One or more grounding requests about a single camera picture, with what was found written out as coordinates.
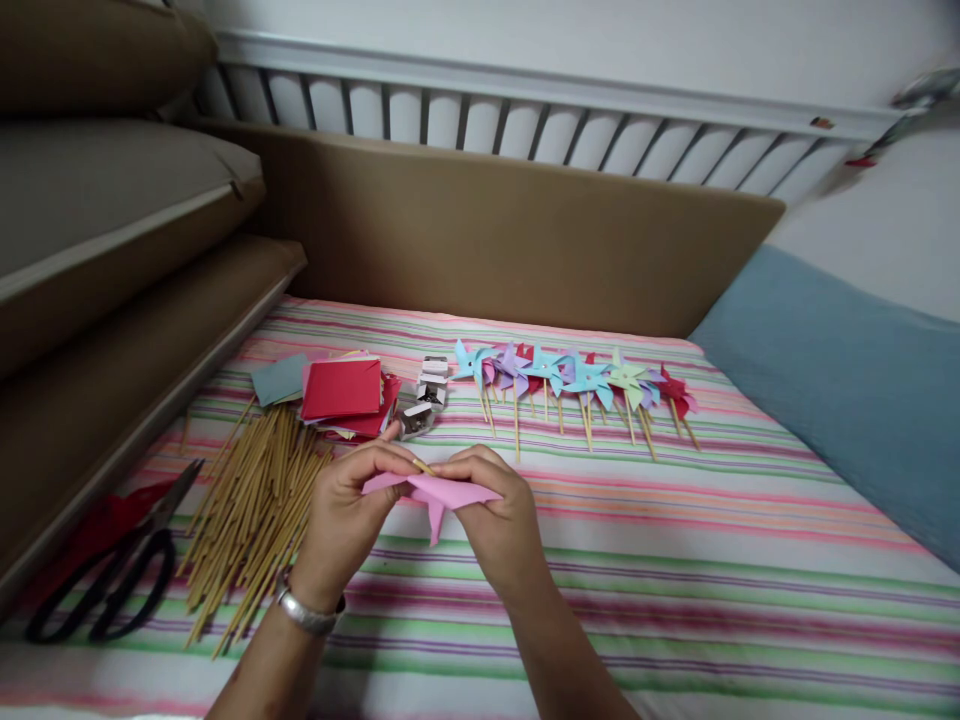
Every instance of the wristwatch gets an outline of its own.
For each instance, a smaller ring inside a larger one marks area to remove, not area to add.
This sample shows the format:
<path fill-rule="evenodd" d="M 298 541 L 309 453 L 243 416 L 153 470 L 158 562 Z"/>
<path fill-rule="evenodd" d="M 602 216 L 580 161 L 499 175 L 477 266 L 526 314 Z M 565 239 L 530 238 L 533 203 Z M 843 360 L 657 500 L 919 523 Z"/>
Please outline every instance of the wristwatch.
<path fill-rule="evenodd" d="M 311 635 L 326 637 L 332 633 L 347 607 L 347 601 L 343 595 L 340 596 L 340 602 L 337 603 L 337 609 L 333 615 L 324 615 L 302 605 L 293 596 L 293 593 L 290 592 L 289 579 L 289 567 L 281 570 L 280 574 L 277 575 L 277 605 L 286 613 L 288 618 Z"/>

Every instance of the black scissors handle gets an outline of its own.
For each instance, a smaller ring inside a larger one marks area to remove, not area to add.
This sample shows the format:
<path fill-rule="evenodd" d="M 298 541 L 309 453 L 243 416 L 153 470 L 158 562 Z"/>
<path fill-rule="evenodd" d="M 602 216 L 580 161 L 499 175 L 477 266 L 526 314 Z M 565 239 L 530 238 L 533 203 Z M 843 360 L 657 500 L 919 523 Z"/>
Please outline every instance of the black scissors handle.
<path fill-rule="evenodd" d="M 144 533 L 149 530 L 149 525 L 134 528 L 124 535 L 116 545 L 95 555 L 91 555 L 74 570 L 70 577 L 37 608 L 36 614 L 31 618 L 30 624 L 27 625 L 25 633 L 27 640 L 40 645 L 49 645 L 66 640 L 80 627 L 84 619 L 86 619 L 90 612 L 104 599 L 106 599 L 106 606 L 90 631 L 90 640 L 92 642 L 116 640 L 142 627 L 159 604 L 173 575 L 176 549 L 173 545 L 173 537 L 170 534 L 170 530 L 161 528 L 153 533 L 116 591 L 108 596 L 107 590 L 109 590 L 117 573 L 123 570 L 126 561 L 130 557 L 130 553 L 136 549 L 136 546 L 143 539 Z M 87 573 L 106 559 L 111 553 L 113 554 L 113 558 L 97 576 L 97 579 L 94 580 L 83 597 L 80 598 L 76 607 L 70 611 L 63 624 L 52 633 L 44 635 L 44 629 L 50 617 L 56 612 L 64 598 L 70 594 L 77 583 L 80 582 Z M 110 630 L 113 621 L 123 609 L 127 600 L 129 600 L 130 595 L 133 594 L 144 572 L 146 572 L 147 566 L 150 565 L 150 562 L 158 553 L 163 554 L 163 564 L 154 582 L 153 589 L 150 591 L 150 595 L 147 597 L 143 607 L 140 608 L 137 614 L 125 625 L 116 630 Z"/>

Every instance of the beige headboard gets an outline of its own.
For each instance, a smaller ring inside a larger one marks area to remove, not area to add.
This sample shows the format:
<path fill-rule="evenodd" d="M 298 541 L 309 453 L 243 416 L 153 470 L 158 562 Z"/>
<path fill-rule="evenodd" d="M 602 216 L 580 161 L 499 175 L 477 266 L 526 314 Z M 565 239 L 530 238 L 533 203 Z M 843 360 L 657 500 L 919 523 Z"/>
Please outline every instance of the beige headboard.
<path fill-rule="evenodd" d="M 299 240 L 307 298 L 686 337 L 777 200 L 342 135 L 203 121 L 260 155 L 252 231 Z"/>

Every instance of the brown cushion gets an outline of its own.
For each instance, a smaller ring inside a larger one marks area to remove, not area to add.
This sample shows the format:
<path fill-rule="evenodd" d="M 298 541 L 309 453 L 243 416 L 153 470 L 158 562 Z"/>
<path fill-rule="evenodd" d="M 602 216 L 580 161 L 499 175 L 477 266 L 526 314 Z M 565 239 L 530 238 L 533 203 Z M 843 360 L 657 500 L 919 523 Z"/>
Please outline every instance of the brown cushion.
<path fill-rule="evenodd" d="M 299 240 L 299 297 L 686 337 L 783 214 L 779 200 L 246 123 L 251 220 Z"/>
<path fill-rule="evenodd" d="M 4 0 L 0 116 L 143 113 L 192 87 L 216 57 L 189 13 L 135 0 Z"/>
<path fill-rule="evenodd" d="M 0 604 L 19 584 L 13 577 L 22 580 L 40 557 L 38 539 L 52 540 L 121 479 L 304 262 L 297 243 L 237 236 L 0 383 L 8 479 Z M 224 345 L 244 322 L 249 327 Z"/>
<path fill-rule="evenodd" d="M 0 378 L 229 235 L 256 155 L 143 120 L 0 126 Z"/>

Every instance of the mattress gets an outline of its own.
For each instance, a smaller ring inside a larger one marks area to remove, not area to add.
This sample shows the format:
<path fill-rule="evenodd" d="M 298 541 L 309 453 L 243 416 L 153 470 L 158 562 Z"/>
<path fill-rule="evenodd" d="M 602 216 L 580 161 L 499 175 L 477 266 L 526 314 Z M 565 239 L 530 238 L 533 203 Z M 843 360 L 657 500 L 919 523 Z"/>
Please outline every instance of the mattress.
<path fill-rule="evenodd" d="M 960 714 L 960 577 L 897 529 L 813 452 L 750 403 L 686 341 L 560 330 L 286 298 L 197 395 L 188 451 L 183 421 L 161 437 L 130 489 L 212 460 L 251 396 L 249 372 L 306 349 L 365 348 L 412 380 L 424 354 L 470 345 L 620 348 L 629 362 L 687 380 L 702 446 L 655 410 L 652 462 L 616 414 L 595 418 L 593 452 L 579 405 L 520 414 L 451 386 L 434 429 L 411 441 L 427 461 L 485 443 L 530 482 L 553 576 L 627 697 L 645 718 L 859 718 Z M 412 398 L 401 396 L 401 400 Z M 173 529 L 202 498 L 194 487 Z M 347 590 L 327 644 L 317 715 L 365 718 L 535 717 L 507 616 L 456 518 L 436 547 L 421 506 L 401 501 Z M 22 640 L 19 612 L 0 630 L 0 705 L 60 705 L 111 715 L 202 715 L 244 643 L 211 663 L 219 632 L 184 651 L 182 582 L 142 630 L 92 647 Z"/>

